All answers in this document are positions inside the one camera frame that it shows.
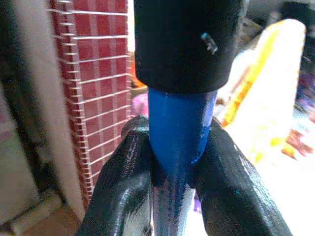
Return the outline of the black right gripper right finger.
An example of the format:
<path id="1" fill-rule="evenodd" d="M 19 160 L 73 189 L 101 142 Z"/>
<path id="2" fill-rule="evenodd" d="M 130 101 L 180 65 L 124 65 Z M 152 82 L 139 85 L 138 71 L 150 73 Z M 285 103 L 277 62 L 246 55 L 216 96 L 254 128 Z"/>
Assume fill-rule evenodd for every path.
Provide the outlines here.
<path id="1" fill-rule="evenodd" d="M 256 168 L 216 118 L 195 177 L 207 235 L 292 234 Z"/>

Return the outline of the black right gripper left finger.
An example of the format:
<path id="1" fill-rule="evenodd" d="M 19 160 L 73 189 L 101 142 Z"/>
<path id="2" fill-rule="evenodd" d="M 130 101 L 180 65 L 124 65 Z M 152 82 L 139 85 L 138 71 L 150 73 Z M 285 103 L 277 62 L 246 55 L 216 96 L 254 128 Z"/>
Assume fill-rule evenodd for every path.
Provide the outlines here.
<path id="1" fill-rule="evenodd" d="M 150 236 L 152 209 L 149 122 L 130 119 L 103 165 L 78 236 Z"/>

